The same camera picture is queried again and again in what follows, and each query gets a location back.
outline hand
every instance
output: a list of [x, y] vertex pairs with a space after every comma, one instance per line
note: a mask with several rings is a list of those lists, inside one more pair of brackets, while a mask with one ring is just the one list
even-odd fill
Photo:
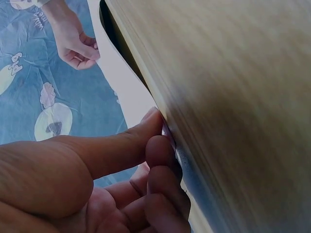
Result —
[[[190, 201], [158, 111], [125, 133], [0, 147], [0, 232], [190, 233]], [[141, 164], [128, 182], [93, 180]]]
[[75, 69], [87, 69], [100, 58], [95, 38], [84, 32], [77, 15], [64, 0], [51, 0], [42, 7], [53, 29], [59, 57]]

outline wood grain surface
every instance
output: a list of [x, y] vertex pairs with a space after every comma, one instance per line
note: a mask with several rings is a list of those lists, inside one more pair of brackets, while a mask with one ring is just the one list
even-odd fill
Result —
[[214, 232], [311, 232], [310, 0], [106, 2]]

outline cloth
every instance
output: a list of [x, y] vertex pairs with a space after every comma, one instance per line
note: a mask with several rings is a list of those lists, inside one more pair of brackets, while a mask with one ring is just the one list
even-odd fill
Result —
[[[66, 3], [94, 37], [87, 1]], [[34, 1], [0, 0], [0, 128], [0, 144], [127, 129], [119, 98], [101, 69], [75, 70], [59, 58], [51, 25]], [[133, 171], [95, 185], [127, 180]]]
[[49, 1], [50, 0], [10, 0], [10, 3], [17, 10], [25, 10], [33, 5], [42, 7]]

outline cartoon print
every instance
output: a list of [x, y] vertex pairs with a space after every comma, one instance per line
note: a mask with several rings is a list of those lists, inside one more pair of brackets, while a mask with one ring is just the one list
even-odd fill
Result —
[[40, 103], [43, 104], [45, 109], [52, 107], [55, 103], [56, 94], [52, 84], [45, 83], [43, 84], [42, 91], [40, 93]]
[[39, 12], [34, 13], [33, 22], [35, 24], [35, 27], [39, 28], [40, 31], [44, 28], [44, 23], [47, 20], [48, 20], [47, 17], [41, 10]]
[[25, 10], [34, 5], [32, 0], [10, 0], [10, 4], [17, 10]]
[[23, 54], [18, 52], [11, 58], [12, 64], [5, 66], [0, 70], [0, 95], [2, 95], [6, 89], [11, 85], [16, 74], [23, 69], [23, 66], [19, 65], [19, 58]]
[[[10, 4], [13, 8], [17, 10], [26, 10], [34, 6], [32, 0], [10, 0]], [[40, 29], [40, 31], [44, 28], [45, 21], [47, 20], [48, 20], [47, 17], [40, 9], [33, 15], [33, 23], [36, 28]]]
[[43, 141], [59, 135], [69, 135], [72, 126], [71, 109], [55, 103], [56, 94], [50, 83], [44, 83], [40, 92], [40, 103], [45, 108], [35, 123], [35, 139]]

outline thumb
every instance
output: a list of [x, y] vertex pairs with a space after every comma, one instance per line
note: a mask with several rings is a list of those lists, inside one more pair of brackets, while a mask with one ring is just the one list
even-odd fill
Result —
[[83, 44], [79, 39], [75, 43], [72, 43], [70, 49], [90, 60], [98, 60], [100, 58], [98, 50], [92, 46]]
[[118, 135], [101, 138], [65, 136], [52, 140], [61, 140], [70, 146], [86, 164], [92, 178], [97, 179], [144, 162], [147, 142], [161, 134], [162, 126], [161, 113], [153, 108], [139, 125]]

